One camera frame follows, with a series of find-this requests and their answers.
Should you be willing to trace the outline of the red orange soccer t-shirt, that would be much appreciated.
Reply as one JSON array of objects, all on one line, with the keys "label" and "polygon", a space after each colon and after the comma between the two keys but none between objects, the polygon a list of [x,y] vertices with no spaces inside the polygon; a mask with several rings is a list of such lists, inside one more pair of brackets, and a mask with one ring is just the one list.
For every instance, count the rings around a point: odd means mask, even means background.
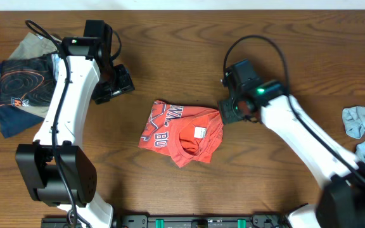
[{"label": "red orange soccer t-shirt", "polygon": [[210,163],[221,145],[223,126],[216,109],[156,100],[138,147],[167,155],[180,168],[192,161]]}]

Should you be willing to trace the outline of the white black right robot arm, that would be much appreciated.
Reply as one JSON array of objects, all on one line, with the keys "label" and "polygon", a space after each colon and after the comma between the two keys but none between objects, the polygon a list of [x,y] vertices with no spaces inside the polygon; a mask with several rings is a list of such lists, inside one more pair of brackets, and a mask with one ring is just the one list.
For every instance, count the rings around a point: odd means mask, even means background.
[{"label": "white black right robot arm", "polygon": [[219,103],[224,124],[260,122],[275,132],[323,190],[319,203],[286,216],[288,227],[365,227],[365,162],[320,128],[277,80],[264,82],[250,62],[224,70],[229,98]]}]

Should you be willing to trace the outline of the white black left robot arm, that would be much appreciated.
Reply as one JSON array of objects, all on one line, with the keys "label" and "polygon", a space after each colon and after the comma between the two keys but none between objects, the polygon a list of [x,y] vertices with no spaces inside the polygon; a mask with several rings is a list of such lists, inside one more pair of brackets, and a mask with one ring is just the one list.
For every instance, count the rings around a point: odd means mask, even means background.
[{"label": "white black left robot arm", "polygon": [[88,20],[83,36],[56,45],[60,61],[49,110],[32,143],[20,144],[15,154],[30,197],[67,214],[43,227],[120,227],[112,205],[97,193],[96,169],[82,150],[89,103],[134,90],[126,67],[114,64],[117,38],[104,21]]}]

